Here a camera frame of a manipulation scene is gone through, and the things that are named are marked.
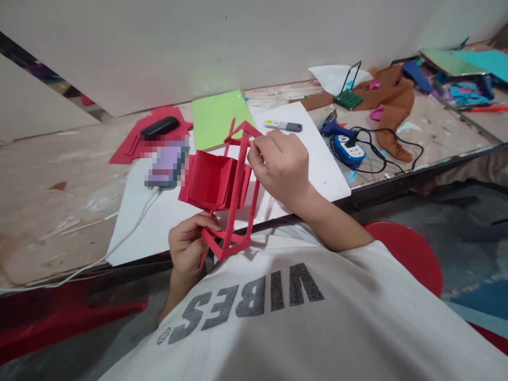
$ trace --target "pink paper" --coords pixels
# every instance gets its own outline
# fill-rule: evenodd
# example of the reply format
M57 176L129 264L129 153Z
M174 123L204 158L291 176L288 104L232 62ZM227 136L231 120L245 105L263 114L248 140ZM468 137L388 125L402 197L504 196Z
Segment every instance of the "pink paper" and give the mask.
M380 86L381 86L381 82L380 81L372 82L369 85L369 90L377 90L377 89L379 89Z
M383 114L383 110L385 108L383 107L383 105L379 106L377 109L375 109L374 111L372 111L370 113L370 118L372 120L377 120L377 121L380 121L381 120L381 115Z

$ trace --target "red chair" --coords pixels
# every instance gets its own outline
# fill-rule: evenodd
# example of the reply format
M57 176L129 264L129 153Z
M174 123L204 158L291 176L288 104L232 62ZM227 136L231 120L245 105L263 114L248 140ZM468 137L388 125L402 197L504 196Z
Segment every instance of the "red chair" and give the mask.
M101 325L142 312L147 300L93 308L92 280L0 298L0 365Z
M434 252L423 238L411 229L394 222L372 222L364 228L376 240L381 241L417 281L435 296L441 297L443 274ZM475 324L469 325L508 356L508 339Z

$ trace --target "red paper box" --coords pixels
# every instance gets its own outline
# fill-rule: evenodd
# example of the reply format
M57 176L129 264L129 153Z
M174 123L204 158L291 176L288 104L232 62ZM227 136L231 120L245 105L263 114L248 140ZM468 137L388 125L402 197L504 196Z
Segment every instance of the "red paper box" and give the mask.
M247 157L247 147L250 146L249 138L250 136L258 137L261 135L247 121L244 121L233 131L234 122L235 119L231 124L229 136L224 140L224 143L226 143L224 156L215 156L203 151L198 151L196 155L190 156L188 172L186 171L182 189L178 196L180 201L201 208L209 212L210 216L215 211L229 210L228 225L225 231L216 232L207 228L201 231L206 243L219 260L235 255L250 246L250 236L259 192L259 182L256 181L247 234L245 236L233 234L237 210L243 209L252 171L250 166L244 164ZM241 130L243 130L242 139L233 139L232 136ZM238 160L227 157L231 144L240 146ZM215 243L215 238L224 240L222 248ZM236 243L236 245L230 247L231 242ZM202 262L203 255L199 261L199 267L201 267Z

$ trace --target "green paper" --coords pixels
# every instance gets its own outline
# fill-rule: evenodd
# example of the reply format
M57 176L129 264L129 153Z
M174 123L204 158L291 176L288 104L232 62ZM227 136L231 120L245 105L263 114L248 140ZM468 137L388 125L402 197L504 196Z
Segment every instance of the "green paper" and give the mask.
M194 143L196 150L205 151L224 144L228 137L233 118L236 118L234 129L244 121L254 125L242 91L214 95L192 102L194 118ZM242 132L233 137L240 138Z
M485 73L485 70L457 57L454 50L422 49L421 52L425 58L452 77Z

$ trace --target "charging cable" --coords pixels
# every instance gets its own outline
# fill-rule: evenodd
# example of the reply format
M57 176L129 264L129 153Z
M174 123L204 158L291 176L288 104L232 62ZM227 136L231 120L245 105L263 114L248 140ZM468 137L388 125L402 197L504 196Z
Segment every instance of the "charging cable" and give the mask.
M155 203L155 201L157 201L157 199L159 198L161 193L162 193L162 190L159 187L154 187L153 188L153 191L152 191L152 193L150 195L150 198L145 203L145 205L143 207L143 212L141 213L138 221L136 222L136 224L134 225L132 230L129 232L129 234L127 234L124 238L122 238L109 252L107 252L106 255L103 256L101 259L93 262L90 265L87 265L85 267L81 267L81 269L75 271L74 273L72 273L71 275L69 275L67 278L65 278L64 280L62 280L59 283L46 284L46 285L33 286L33 287L0 288L0 292L21 292L21 291L30 291L30 290L34 290L34 289L38 289L38 288L56 288L56 287L60 287L61 285L65 284L67 282L74 282L76 280L84 280L84 279L75 279L75 280L71 280L71 279L74 278L75 276L77 276L78 274L81 274L83 271L91 269L95 265L97 265L100 262L106 260L111 254L113 254L132 235L132 233L134 233L134 231L138 228L139 224L141 223L141 221L143 221L144 217L148 213L148 210Z

